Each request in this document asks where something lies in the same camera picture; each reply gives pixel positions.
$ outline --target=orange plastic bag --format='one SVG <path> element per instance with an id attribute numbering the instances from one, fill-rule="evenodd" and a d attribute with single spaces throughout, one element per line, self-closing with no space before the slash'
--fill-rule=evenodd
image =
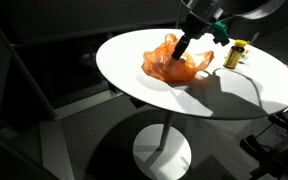
<path id="1" fill-rule="evenodd" d="M 206 69 L 214 59 L 214 52 L 208 51 L 195 55 L 194 59 L 184 52 L 182 55 L 184 58 L 174 60 L 171 55 L 177 42 L 178 39 L 174 34 L 167 34 L 165 42 L 154 51 L 144 52 L 143 71 L 148 76 L 167 83 L 184 82 L 192 79 L 198 71 Z"/>

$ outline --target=table pedestal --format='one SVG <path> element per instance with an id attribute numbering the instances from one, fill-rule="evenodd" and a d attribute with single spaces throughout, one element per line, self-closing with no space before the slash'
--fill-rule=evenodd
<path id="1" fill-rule="evenodd" d="M 188 170 L 192 154 L 181 132 L 171 127 L 173 113 L 165 123 L 144 128 L 135 138 L 133 155 L 139 169 L 151 179 L 179 179 Z"/>

